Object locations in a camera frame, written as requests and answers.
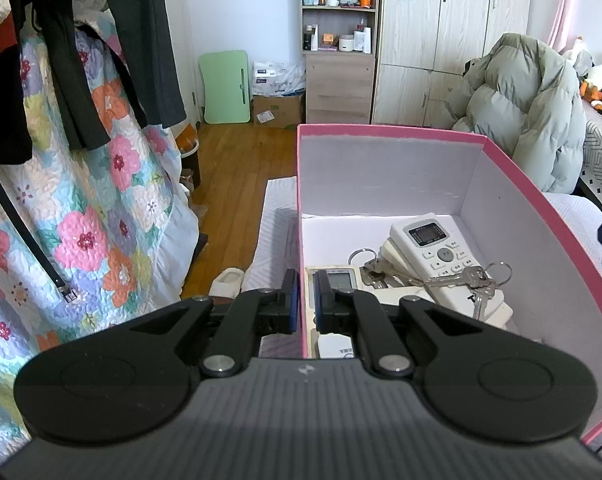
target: pink curtain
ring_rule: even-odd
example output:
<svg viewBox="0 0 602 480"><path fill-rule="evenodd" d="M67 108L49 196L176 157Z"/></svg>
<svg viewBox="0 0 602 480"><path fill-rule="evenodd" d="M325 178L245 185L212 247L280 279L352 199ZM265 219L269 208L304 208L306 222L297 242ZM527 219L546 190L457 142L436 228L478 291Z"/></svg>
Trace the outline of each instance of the pink curtain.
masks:
<svg viewBox="0 0 602 480"><path fill-rule="evenodd" d="M572 15L574 14L574 5L576 0L560 0L559 8L556 11L554 24L547 44L557 52L563 50L568 43L568 34L572 24Z"/></svg>

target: puffer jacket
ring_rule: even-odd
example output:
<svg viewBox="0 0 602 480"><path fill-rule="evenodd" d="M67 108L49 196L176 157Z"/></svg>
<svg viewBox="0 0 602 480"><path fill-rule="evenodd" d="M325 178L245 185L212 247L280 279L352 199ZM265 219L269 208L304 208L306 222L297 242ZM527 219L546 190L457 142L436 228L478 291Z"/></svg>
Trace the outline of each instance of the puffer jacket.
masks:
<svg viewBox="0 0 602 480"><path fill-rule="evenodd" d="M571 193L586 119L574 69L551 47L504 34L450 92L433 126L493 140L543 192Z"/></svg>

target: slipper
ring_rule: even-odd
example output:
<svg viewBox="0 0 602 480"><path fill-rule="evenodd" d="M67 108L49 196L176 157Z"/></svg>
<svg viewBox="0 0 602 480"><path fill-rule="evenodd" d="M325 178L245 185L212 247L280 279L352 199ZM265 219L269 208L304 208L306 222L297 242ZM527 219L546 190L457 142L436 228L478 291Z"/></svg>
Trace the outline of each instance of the slipper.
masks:
<svg viewBox="0 0 602 480"><path fill-rule="evenodd" d="M241 269L235 269L234 267L225 269L212 281L210 296L236 298L241 291L241 283L243 283L244 276L245 272Z"/></svg>

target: metal screw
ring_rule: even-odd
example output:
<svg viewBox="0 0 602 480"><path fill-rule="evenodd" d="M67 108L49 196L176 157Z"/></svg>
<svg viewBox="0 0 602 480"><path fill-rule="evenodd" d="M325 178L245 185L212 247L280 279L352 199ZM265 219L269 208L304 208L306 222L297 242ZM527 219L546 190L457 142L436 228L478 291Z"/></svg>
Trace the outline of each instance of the metal screw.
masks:
<svg viewBox="0 0 602 480"><path fill-rule="evenodd" d="M211 372L226 372L234 366L234 359L229 355L210 355L203 360L203 366Z"/></svg>
<svg viewBox="0 0 602 480"><path fill-rule="evenodd" d="M403 372L410 364L410 360L402 355L384 355L379 359L379 366L388 372Z"/></svg>

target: orange flower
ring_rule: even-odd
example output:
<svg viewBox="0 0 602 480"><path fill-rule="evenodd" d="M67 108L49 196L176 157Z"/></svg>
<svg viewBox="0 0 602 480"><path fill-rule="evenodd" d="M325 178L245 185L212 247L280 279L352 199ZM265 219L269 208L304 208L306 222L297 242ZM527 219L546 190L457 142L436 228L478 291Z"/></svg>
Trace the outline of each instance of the orange flower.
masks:
<svg viewBox="0 0 602 480"><path fill-rule="evenodd" d="M38 341L38 349L42 352L43 350L47 350L49 348L53 348L55 346L59 346L59 338L56 335L54 330L50 330L47 333L47 336L42 336L40 334L36 334L36 340Z"/></svg>
<svg viewBox="0 0 602 480"><path fill-rule="evenodd" d="M112 130L112 120L123 119L127 115L126 102L119 97L121 91L121 82L119 79L113 79L92 92L92 100L97 107L98 116L108 133Z"/></svg>
<svg viewBox="0 0 602 480"><path fill-rule="evenodd" d="M119 308L127 301L130 292L136 288L134 267L132 260L125 256L117 246L110 251L108 266L110 266L110 271L103 277L103 288L114 290L112 303Z"/></svg>

